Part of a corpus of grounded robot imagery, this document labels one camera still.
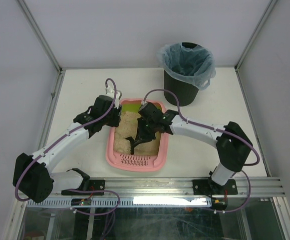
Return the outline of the black litter scoop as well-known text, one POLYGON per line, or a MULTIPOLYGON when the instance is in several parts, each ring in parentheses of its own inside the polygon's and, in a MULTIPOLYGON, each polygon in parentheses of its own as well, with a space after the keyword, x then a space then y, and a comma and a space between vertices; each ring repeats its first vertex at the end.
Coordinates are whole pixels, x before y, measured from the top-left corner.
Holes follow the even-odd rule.
POLYGON ((134 155, 134 150, 135 148, 140 145, 140 144, 144 144, 147 142, 146 139, 142 139, 141 137, 137 136, 135 139, 131 136, 125 138, 126 140, 128 140, 130 142, 130 146, 131 146, 131 150, 130 150, 130 154, 134 155))

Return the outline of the pink litter box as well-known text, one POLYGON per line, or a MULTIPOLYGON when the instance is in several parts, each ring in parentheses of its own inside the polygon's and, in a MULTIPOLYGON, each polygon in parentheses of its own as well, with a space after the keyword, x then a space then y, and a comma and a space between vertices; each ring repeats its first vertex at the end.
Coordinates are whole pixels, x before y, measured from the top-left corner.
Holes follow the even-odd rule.
MULTIPOLYGON (((140 108, 140 98, 125 98, 120 101, 123 112, 136 112, 140 108)), ((131 155, 114 151, 115 127, 111 128, 106 147, 107 162, 121 170, 130 172, 155 172, 161 169, 167 159, 167 149, 169 137, 166 133, 161 133, 159 151, 157 155, 131 155)))

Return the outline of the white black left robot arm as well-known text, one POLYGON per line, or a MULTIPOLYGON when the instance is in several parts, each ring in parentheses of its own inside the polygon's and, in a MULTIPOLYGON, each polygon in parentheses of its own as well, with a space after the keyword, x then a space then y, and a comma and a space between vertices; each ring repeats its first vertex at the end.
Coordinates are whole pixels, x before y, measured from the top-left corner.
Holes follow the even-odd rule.
POLYGON ((98 96, 94 105, 78 114, 57 139, 30 155, 20 154, 15 162, 12 181, 15 192, 22 192, 28 200, 40 203, 51 193, 82 193, 90 190, 90 177, 82 170, 53 170, 74 148, 101 131, 103 126, 119 125, 119 99, 120 93, 98 96))

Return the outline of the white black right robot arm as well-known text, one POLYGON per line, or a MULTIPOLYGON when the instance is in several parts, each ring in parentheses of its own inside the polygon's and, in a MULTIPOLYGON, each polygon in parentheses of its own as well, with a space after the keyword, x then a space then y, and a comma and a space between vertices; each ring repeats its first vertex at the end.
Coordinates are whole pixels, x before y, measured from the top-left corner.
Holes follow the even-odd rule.
POLYGON ((208 196, 230 192, 227 182, 242 170, 253 148, 237 123, 231 121, 225 126, 208 126, 186 119, 178 111, 169 109, 162 112, 146 101, 141 103, 138 113, 140 117, 137 120, 136 137, 131 142, 132 149, 153 141, 156 133, 180 135, 204 142, 217 150, 220 162, 206 183, 198 188, 199 192, 208 196))

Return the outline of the beige litter pellets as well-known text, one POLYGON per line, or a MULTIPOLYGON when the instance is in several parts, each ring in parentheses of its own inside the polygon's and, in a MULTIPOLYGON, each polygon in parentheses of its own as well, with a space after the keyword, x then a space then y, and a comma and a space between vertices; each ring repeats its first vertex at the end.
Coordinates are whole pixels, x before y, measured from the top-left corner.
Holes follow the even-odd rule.
MULTIPOLYGON (((114 151, 121 154, 131 154, 131 143, 126 138, 133 137, 137 134, 137 119, 140 114, 137 112, 125 111, 121 114, 119 127, 115 128, 114 134, 114 151)), ((137 156, 154 156, 158 154, 161 134, 155 133, 156 139, 151 142, 142 143, 135 147, 134 154, 137 156)))

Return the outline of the black ribbed trash bin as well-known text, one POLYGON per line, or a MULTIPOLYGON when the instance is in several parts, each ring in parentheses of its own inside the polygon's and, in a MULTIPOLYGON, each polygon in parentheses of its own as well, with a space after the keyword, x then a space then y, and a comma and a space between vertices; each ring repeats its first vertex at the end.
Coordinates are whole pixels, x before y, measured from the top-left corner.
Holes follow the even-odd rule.
MULTIPOLYGON (((180 56, 178 63, 171 66, 173 72, 184 76, 189 76, 193 69, 194 64, 184 56, 180 56)), ((164 71, 164 89, 176 95, 181 107, 191 104, 199 91, 195 86, 171 77, 166 71, 164 71)))

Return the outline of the blue plastic bin liner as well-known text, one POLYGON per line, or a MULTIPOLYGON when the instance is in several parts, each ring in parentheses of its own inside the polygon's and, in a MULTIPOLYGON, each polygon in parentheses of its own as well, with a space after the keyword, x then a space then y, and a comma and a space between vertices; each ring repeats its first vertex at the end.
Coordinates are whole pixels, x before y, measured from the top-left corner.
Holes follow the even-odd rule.
POLYGON ((213 54, 200 45, 189 48, 182 43, 167 44, 157 50, 156 57, 168 75, 199 90, 208 88, 216 75, 213 54))

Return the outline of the aluminium mounting rail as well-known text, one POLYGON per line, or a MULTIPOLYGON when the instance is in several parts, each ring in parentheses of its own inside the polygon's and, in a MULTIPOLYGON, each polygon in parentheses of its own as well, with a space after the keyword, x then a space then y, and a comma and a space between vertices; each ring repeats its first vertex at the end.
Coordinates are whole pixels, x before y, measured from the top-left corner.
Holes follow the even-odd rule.
POLYGON ((122 197, 132 195, 224 196, 231 198, 283 197, 285 191, 276 177, 232 178, 224 186, 216 186, 206 178, 90 178, 84 179, 79 191, 101 190, 117 192, 122 197))

